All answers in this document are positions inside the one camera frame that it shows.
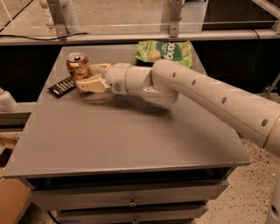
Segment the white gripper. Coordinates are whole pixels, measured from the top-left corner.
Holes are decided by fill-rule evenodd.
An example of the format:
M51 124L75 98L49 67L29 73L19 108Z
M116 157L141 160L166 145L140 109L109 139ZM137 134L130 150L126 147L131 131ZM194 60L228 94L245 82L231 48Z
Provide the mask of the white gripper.
M76 87L92 93L104 93L110 88L114 94L126 95L128 93L126 74L130 67L131 64L128 63L117 63L112 66L109 63L93 64L90 66L93 76L88 79L77 80L75 82Z

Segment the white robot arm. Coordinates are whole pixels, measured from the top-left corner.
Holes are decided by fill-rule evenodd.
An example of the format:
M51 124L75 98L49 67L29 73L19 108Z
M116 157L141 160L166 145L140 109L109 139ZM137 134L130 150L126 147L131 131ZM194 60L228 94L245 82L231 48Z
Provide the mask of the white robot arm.
M94 73L75 82L85 92L137 95L170 105L184 95L269 154L280 158L280 104L216 80L178 62L161 59L151 67L95 64Z

